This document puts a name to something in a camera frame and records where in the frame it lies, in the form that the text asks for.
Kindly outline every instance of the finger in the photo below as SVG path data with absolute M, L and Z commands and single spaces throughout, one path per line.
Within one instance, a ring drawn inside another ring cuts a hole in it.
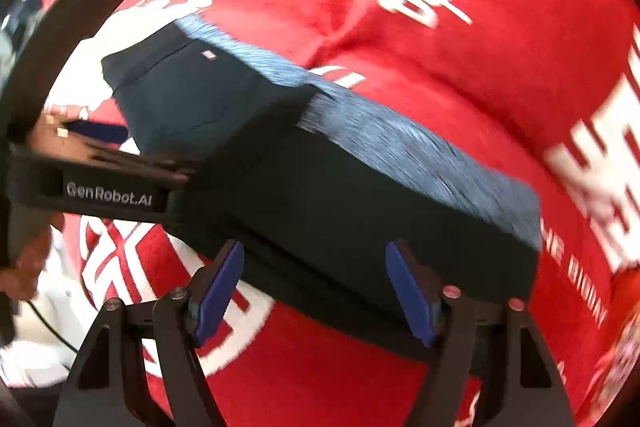
M 50 112 L 63 115 L 69 120 L 74 120 L 80 117 L 83 109 L 86 110 L 82 105 L 52 105 Z
M 45 227 L 22 248 L 16 267 L 39 273 L 44 268 L 50 249 L 51 230 L 49 227 Z
M 0 272 L 0 290 L 10 298 L 26 301 L 36 295 L 40 272 L 10 268 Z
M 56 230 L 63 232 L 65 230 L 65 214 L 58 212 L 51 216 L 51 226 Z

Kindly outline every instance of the human hand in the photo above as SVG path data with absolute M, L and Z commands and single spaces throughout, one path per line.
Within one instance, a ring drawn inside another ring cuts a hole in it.
M 64 214 L 51 214 L 50 224 L 62 231 Z M 38 277 L 44 269 L 51 248 L 51 229 L 47 225 L 20 252 L 15 266 L 0 270 L 0 291 L 19 301 L 33 298 Z

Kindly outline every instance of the black folded pants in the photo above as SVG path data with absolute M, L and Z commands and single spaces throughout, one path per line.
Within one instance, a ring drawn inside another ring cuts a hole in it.
M 414 359 L 426 350 L 386 276 L 390 241 L 404 238 L 472 297 L 529 299 L 534 248 L 298 126 L 318 89 L 277 85 L 239 58 L 172 23 L 103 60 L 143 154 L 206 160 L 188 187 L 184 222 L 168 232 L 208 257 L 228 237 L 241 241 L 243 280 Z

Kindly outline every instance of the red shirt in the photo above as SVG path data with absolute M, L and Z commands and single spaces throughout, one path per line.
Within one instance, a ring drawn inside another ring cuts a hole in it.
M 154 20 L 171 10 L 199 10 L 233 38 L 316 70 L 533 187 L 543 250 L 530 309 L 572 407 L 591 415 L 598 361 L 616 342 L 606 332 L 628 320 L 612 311 L 612 272 L 640 251 L 632 0 L 127 0 L 119 15 Z M 92 117 L 122 118 L 111 101 Z M 116 295 L 155 298 L 201 263 L 158 226 L 70 216 L 65 233 L 97 307 Z M 150 386 L 166 405 L 146 348 Z M 201 355 L 230 426 L 402 425 L 425 370 L 244 284 Z M 477 391 L 470 382 L 461 425 Z

